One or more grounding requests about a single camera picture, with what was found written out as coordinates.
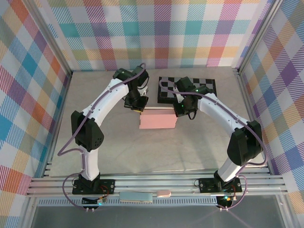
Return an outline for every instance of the pink block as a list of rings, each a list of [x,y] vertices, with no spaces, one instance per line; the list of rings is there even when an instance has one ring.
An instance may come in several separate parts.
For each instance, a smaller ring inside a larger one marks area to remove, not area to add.
[[[177,117],[173,109],[145,109],[140,116],[139,129],[175,128]]]

